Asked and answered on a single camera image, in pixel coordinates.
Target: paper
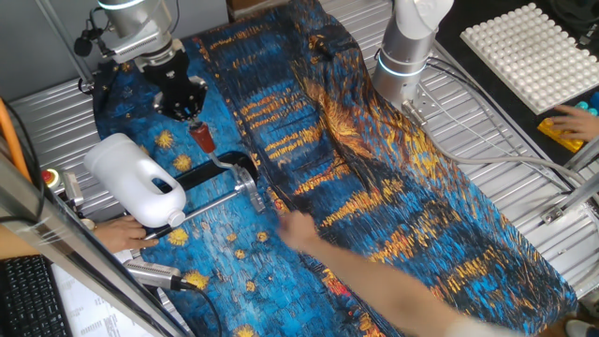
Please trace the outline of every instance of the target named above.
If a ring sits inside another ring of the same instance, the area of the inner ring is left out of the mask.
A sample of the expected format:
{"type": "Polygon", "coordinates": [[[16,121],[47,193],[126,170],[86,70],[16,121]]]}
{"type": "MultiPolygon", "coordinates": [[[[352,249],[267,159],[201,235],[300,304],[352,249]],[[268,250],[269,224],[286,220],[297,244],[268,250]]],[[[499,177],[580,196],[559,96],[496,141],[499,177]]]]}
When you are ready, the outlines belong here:
{"type": "Polygon", "coordinates": [[[73,337],[151,337],[55,263],[52,271],[73,337]]]}

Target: yellow object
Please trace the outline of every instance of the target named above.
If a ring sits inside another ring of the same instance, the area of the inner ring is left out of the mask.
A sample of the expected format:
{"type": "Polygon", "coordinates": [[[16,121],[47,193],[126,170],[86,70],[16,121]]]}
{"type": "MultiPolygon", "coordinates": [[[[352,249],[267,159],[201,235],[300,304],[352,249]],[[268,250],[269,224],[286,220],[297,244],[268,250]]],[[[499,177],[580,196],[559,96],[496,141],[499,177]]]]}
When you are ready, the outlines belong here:
{"type": "Polygon", "coordinates": [[[252,326],[244,325],[233,330],[233,335],[235,337],[257,337],[257,333],[254,331],[252,326]]]}
{"type": "Polygon", "coordinates": [[[265,242],[266,240],[269,239],[269,234],[267,234],[267,232],[259,232],[258,235],[256,235],[256,238],[260,242],[265,242]]]}
{"type": "Polygon", "coordinates": [[[245,290],[250,291],[250,292],[256,291],[256,284],[252,281],[248,281],[245,284],[245,290]]]}
{"type": "Polygon", "coordinates": [[[231,233],[231,234],[227,235],[226,240],[229,242],[234,242],[235,240],[237,240],[237,234],[231,233]]]}
{"type": "Polygon", "coordinates": [[[184,245],[189,239],[189,235],[183,228],[176,228],[168,234],[168,242],[174,245],[184,245]]]}
{"type": "Polygon", "coordinates": [[[190,271],[183,277],[183,279],[188,283],[197,286],[200,290],[204,290],[206,289],[206,286],[208,286],[210,277],[200,274],[199,271],[190,271]]]}
{"type": "Polygon", "coordinates": [[[238,259],[245,258],[245,252],[243,252],[241,249],[238,249],[235,251],[235,257],[238,259]]]}
{"type": "Polygon", "coordinates": [[[563,139],[561,135],[564,132],[561,130],[554,130],[551,128],[552,126],[553,122],[551,121],[551,119],[546,118],[545,120],[543,120],[543,122],[541,122],[537,129],[549,136],[551,139],[557,141],[558,143],[560,143],[560,145],[562,145],[564,148],[570,150],[573,153],[577,153],[578,150],[580,150],[580,148],[582,147],[582,145],[584,145],[584,141],[580,139],[563,139]]]}
{"type": "Polygon", "coordinates": [[[25,179],[27,179],[30,183],[31,176],[29,175],[29,170],[25,164],[25,157],[22,155],[21,144],[19,143],[19,138],[17,137],[15,127],[10,120],[10,116],[8,115],[7,107],[4,105],[4,101],[2,99],[0,99],[0,126],[2,126],[4,138],[7,140],[13,164],[15,167],[17,167],[23,177],[25,177],[25,179]]]}
{"type": "Polygon", "coordinates": [[[172,142],[174,141],[172,134],[168,130],[162,130],[160,135],[156,137],[156,145],[163,149],[170,149],[172,142]]]}
{"type": "Polygon", "coordinates": [[[191,168],[191,158],[187,154],[179,154],[172,162],[172,165],[181,172],[185,172],[191,168]]]}

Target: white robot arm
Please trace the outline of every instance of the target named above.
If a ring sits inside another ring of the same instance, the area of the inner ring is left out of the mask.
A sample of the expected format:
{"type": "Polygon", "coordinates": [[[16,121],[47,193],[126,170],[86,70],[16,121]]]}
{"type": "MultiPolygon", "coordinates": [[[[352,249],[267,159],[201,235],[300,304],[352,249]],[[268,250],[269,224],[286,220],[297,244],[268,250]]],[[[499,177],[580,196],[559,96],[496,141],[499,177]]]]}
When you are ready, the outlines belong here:
{"type": "Polygon", "coordinates": [[[376,90],[400,108],[416,97],[439,23],[453,0],[397,0],[373,76],[376,90]]]}

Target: metal rack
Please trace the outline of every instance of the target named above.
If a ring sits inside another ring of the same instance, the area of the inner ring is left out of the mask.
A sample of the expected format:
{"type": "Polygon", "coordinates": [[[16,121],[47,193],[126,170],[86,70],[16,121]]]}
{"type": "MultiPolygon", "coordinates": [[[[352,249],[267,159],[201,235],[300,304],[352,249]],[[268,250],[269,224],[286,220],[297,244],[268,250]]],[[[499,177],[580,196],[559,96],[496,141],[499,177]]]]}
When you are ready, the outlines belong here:
{"type": "MultiPolygon", "coordinates": [[[[387,0],[321,0],[321,3],[358,41],[372,74],[376,65],[374,55],[391,15],[391,4],[387,0]]],[[[437,45],[435,52],[453,62],[441,46],[437,45]]],[[[504,111],[482,110],[470,92],[447,74],[427,68],[422,84],[443,107],[440,109],[431,100],[423,99],[420,104],[427,103],[421,105],[422,112],[434,136],[453,154],[490,157],[505,155],[505,151],[544,156],[517,126],[509,126],[516,124],[506,122],[510,118],[504,111]]],[[[42,167],[68,169],[77,174],[86,199],[82,208],[86,216],[101,221],[123,212],[122,206],[83,167],[83,156],[99,142],[99,136],[92,99],[79,92],[77,81],[12,105],[32,134],[42,167]]],[[[543,222],[541,214],[566,198],[562,194],[567,190],[565,185],[555,183],[560,179],[552,171],[519,163],[460,165],[460,168],[576,289],[580,298],[599,285],[599,272],[595,273],[599,268],[599,221],[591,210],[580,205],[551,225],[543,222]]],[[[580,173],[589,179],[598,172],[599,162],[595,162],[580,173]]]]}

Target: gray surface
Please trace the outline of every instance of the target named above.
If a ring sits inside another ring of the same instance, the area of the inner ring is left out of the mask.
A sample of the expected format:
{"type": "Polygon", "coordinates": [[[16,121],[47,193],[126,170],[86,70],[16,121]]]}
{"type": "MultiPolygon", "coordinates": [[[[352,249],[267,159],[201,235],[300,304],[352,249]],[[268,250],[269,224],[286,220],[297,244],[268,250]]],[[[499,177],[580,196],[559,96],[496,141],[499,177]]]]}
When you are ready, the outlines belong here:
{"type": "MultiPolygon", "coordinates": [[[[175,0],[165,0],[173,21],[175,0]]],[[[57,14],[73,39],[85,27],[95,0],[54,0],[57,14]]],[[[228,22],[225,0],[180,0],[181,20],[175,37],[188,37],[228,22]]],[[[102,12],[95,14],[97,24],[106,23],[102,12]]],[[[33,0],[0,1],[0,95],[7,100],[37,93],[78,77],[65,48],[54,35],[33,0]]],[[[91,69],[101,60],[97,47],[86,58],[91,69]]]]}
{"type": "MultiPolygon", "coordinates": [[[[356,37],[367,67],[373,71],[373,56],[391,13],[390,3],[381,0],[323,0],[322,3],[325,10],[335,15],[356,37]]],[[[425,71],[423,83],[454,118],[469,125],[488,141],[507,151],[511,150],[487,115],[460,84],[434,69],[425,71]]],[[[74,82],[15,102],[15,108],[22,114],[35,137],[44,168],[71,169],[77,173],[82,192],[87,198],[83,208],[85,214],[102,220],[123,210],[82,165],[84,154],[98,141],[98,135],[91,100],[79,94],[74,82]]],[[[423,112],[430,121],[435,137],[454,154],[470,157],[502,155],[465,131],[430,102],[423,112]]],[[[492,114],[495,123],[522,154],[534,155],[533,145],[526,143],[505,125],[504,114],[492,114]]],[[[585,280],[589,272],[597,271],[599,261],[599,236],[588,210],[580,208],[563,220],[546,226],[540,218],[541,212],[564,198],[562,189],[548,178],[517,163],[460,168],[576,288],[580,297],[599,284],[598,277],[585,280]]],[[[588,178],[593,172],[599,172],[599,163],[594,163],[581,173],[588,178]]]]}

